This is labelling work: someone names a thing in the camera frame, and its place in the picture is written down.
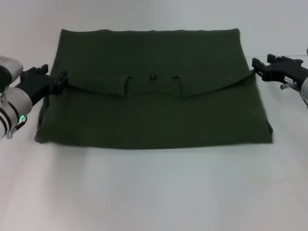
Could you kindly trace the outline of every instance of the green fabric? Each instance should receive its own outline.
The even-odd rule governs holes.
[[[36,141],[120,149],[272,143],[238,29],[62,30]],[[156,74],[156,80],[150,75]]]

